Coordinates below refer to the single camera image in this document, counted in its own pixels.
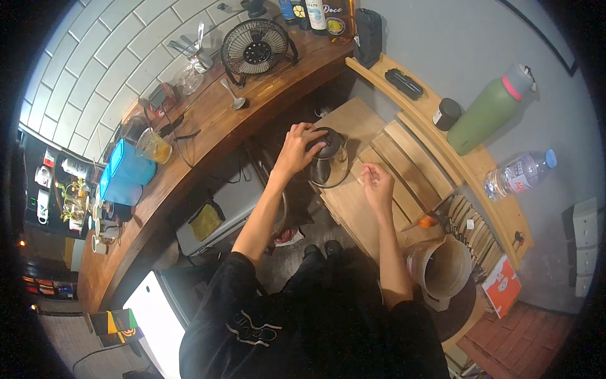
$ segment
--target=gray wall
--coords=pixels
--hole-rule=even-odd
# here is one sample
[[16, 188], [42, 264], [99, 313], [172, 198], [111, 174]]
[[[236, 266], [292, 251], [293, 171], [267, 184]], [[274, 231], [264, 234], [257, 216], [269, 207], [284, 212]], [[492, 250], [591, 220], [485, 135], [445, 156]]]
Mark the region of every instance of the gray wall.
[[[533, 0], [513, 3], [571, 64], [572, 53], [541, 6]], [[568, 279], [567, 244], [573, 236], [565, 233], [563, 220], [573, 204], [593, 196], [600, 204], [604, 199], [601, 136], [582, 70], [569, 77], [539, 37], [495, 0], [363, 0], [362, 6], [384, 17], [383, 51], [463, 108], [511, 63], [532, 68], [538, 93], [485, 146], [498, 164], [524, 151], [556, 152], [558, 167], [547, 180], [518, 196], [535, 241], [518, 273], [523, 286], [519, 299], [577, 312], [582, 299], [574, 297]], [[352, 96], [361, 97], [386, 121], [399, 110], [363, 79]]]

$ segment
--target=red brick floor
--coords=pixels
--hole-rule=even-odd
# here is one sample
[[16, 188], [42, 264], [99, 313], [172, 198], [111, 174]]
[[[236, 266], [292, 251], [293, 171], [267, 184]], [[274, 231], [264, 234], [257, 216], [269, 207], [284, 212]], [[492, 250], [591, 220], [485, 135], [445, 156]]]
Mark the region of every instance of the red brick floor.
[[495, 379], [539, 378], [573, 323], [572, 315], [518, 302], [501, 320], [485, 314], [457, 345]]

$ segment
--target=hand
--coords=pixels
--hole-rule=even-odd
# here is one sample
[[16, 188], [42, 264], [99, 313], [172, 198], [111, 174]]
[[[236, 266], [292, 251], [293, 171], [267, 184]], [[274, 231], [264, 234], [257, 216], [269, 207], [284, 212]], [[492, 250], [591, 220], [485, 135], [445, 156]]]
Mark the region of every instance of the hand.
[[393, 177], [376, 163], [364, 163], [362, 167], [364, 169], [360, 175], [364, 184], [366, 200], [375, 212], [377, 219], [391, 222], [393, 218], [391, 212]]
[[[315, 132], [317, 128], [310, 122], [302, 122], [300, 124], [294, 124], [290, 127], [290, 131], [286, 133], [286, 139], [284, 145], [276, 161], [271, 173], [277, 175], [277, 177], [286, 184], [290, 178], [305, 168], [313, 158], [324, 146], [325, 142], [318, 142], [308, 152], [305, 151], [305, 147], [308, 143], [314, 139], [318, 139], [327, 133], [326, 130]], [[303, 135], [303, 132], [310, 130], [311, 133]]]

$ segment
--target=desk fan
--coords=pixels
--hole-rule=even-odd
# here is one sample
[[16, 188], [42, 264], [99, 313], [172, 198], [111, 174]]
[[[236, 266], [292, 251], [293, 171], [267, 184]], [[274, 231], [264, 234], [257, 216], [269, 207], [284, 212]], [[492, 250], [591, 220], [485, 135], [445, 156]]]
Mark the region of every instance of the desk fan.
[[[293, 56], [288, 56], [288, 46]], [[299, 53], [295, 43], [279, 24], [267, 19], [244, 21], [231, 29], [221, 45], [221, 61], [231, 82], [244, 88], [246, 77], [274, 69], [284, 58], [294, 64]]]

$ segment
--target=blue plastic container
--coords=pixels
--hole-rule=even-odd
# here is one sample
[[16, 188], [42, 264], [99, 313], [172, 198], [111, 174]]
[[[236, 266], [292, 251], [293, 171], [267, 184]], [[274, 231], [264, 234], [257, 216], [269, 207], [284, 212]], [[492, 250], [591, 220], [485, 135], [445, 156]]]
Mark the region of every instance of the blue plastic container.
[[126, 181], [122, 178], [113, 178], [110, 165], [107, 165], [103, 170], [99, 180], [99, 197], [103, 201], [134, 206], [141, 198], [142, 193], [143, 186], [141, 184]]
[[156, 163], [137, 154], [137, 148], [123, 139], [118, 141], [110, 162], [112, 178], [137, 184], [148, 184], [156, 174]]

